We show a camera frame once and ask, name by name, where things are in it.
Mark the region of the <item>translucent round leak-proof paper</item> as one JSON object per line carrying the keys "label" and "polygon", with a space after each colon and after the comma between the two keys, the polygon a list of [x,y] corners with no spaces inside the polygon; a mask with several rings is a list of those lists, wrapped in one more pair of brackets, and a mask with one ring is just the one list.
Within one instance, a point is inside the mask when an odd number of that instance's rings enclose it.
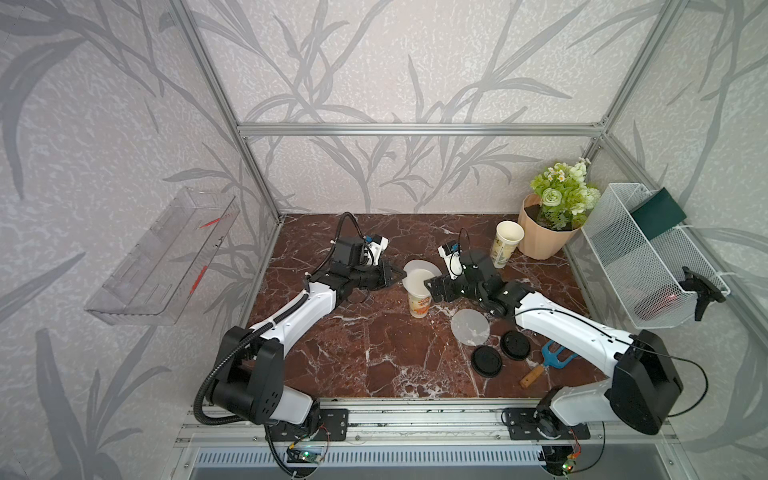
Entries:
{"label": "translucent round leak-proof paper", "polygon": [[417,298],[429,297],[430,292],[425,286],[425,281],[442,275],[436,265],[425,260],[411,260],[404,270],[407,276],[403,280],[403,286],[410,295]]}

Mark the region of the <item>black plastic cup lid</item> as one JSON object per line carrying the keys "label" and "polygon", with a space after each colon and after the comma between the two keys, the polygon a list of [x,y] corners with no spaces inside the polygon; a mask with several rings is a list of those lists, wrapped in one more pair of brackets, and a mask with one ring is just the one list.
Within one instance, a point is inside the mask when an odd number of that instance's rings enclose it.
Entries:
{"label": "black plastic cup lid", "polygon": [[470,358],[473,370],[484,378],[494,378],[503,368],[501,355],[491,346],[476,347]]}

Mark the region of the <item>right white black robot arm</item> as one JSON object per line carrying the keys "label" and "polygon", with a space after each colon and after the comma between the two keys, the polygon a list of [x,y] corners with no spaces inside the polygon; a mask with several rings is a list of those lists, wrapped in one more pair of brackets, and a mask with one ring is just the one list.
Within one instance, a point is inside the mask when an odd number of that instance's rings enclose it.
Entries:
{"label": "right white black robot arm", "polygon": [[661,430],[683,383],[658,335],[599,324],[526,283],[505,281],[479,250],[463,252],[457,268],[456,277],[425,280],[434,301],[474,300],[491,315],[554,341],[604,374],[604,380],[591,384],[555,387],[541,399],[534,418],[544,437],[556,439],[562,430],[590,422],[621,421],[646,435]]}

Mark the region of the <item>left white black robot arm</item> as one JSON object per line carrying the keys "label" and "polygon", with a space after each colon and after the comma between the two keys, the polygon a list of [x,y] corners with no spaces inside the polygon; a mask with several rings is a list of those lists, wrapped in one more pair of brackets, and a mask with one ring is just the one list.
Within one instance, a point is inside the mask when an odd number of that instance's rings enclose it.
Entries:
{"label": "left white black robot arm", "polygon": [[382,258],[388,246],[389,240],[380,235],[335,240],[327,260],[305,276],[297,296],[258,324],[228,330],[195,395],[197,422],[284,423],[315,432],[320,426],[319,402],[285,385],[285,357],[354,291],[388,288],[404,278],[402,269]]}

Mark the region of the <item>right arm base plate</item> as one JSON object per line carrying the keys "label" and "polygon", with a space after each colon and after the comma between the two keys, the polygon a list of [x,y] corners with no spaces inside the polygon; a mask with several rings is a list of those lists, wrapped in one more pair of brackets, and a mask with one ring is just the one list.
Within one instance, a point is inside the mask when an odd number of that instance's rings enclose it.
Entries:
{"label": "right arm base plate", "polygon": [[567,426],[551,412],[536,408],[506,408],[501,413],[502,424],[511,440],[589,440],[586,424]]}

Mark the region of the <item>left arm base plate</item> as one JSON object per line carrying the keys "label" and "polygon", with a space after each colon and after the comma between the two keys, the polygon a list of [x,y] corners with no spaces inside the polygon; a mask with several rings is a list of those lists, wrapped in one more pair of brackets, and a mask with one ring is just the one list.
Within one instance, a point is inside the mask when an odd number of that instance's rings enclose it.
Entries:
{"label": "left arm base plate", "polygon": [[288,442],[313,438],[320,435],[321,440],[331,442],[345,441],[349,427],[348,409],[320,408],[312,410],[309,417],[299,425],[279,421],[266,426],[273,441]]}

